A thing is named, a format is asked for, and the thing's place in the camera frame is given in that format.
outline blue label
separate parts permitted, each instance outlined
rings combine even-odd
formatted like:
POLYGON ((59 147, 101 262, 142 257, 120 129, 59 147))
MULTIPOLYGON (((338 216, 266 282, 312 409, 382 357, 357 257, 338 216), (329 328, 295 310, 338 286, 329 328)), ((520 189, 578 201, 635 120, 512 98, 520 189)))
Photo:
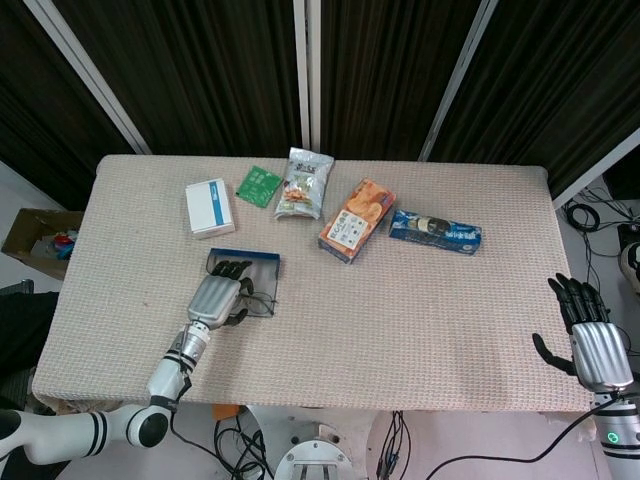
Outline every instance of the blue label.
POLYGON ((209 188, 211 189, 211 201, 213 202, 213 215, 216 217, 216 225, 222 225, 224 223, 224 219, 222 218, 222 207, 220 207, 218 185, 216 182, 210 182, 209 188))

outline beige tablecloth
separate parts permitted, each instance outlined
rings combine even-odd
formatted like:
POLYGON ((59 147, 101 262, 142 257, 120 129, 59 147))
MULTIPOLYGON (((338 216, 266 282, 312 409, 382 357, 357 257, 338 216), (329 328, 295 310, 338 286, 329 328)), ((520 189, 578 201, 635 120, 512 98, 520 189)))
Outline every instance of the beige tablecloth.
POLYGON ((276 316, 212 333, 185 399, 377 409, 578 411, 588 395, 536 355, 565 356, 547 277, 568 267, 537 167, 339 161, 324 220, 275 220, 232 196, 235 233, 194 240, 185 187, 283 159, 109 156, 99 168, 33 383, 45 400, 144 401, 186 320, 213 246, 278 252, 276 316), (368 176, 396 206, 484 229, 465 256, 387 236, 353 265, 317 246, 324 222, 368 176))

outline green packet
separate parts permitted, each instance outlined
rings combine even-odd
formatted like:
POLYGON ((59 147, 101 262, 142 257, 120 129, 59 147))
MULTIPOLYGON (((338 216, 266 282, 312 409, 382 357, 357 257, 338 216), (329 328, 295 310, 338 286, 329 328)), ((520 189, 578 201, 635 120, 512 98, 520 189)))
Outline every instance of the green packet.
POLYGON ((258 207, 265 208, 280 186, 280 182, 282 182, 282 178, 278 175, 254 165, 244 177, 242 185, 236 191, 236 196, 258 207))

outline orange object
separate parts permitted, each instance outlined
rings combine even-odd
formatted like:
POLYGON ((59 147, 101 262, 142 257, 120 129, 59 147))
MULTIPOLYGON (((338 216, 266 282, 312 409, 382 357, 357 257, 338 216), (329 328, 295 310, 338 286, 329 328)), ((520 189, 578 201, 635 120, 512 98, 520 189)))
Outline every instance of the orange object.
POLYGON ((217 422, 218 420, 225 420, 227 418, 235 417, 240 414, 242 410, 241 405, 211 405, 211 413, 213 414, 213 419, 217 422))
POLYGON ((320 232, 318 245, 351 263, 391 208, 396 195, 368 178, 355 188, 320 232))

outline blue snack box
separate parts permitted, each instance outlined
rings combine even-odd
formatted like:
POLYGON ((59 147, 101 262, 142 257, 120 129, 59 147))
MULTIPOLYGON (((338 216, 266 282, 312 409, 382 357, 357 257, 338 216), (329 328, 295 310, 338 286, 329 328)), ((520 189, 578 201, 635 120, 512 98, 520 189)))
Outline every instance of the blue snack box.
POLYGON ((482 240, 482 228, 396 210, 389 236, 473 255, 482 240))

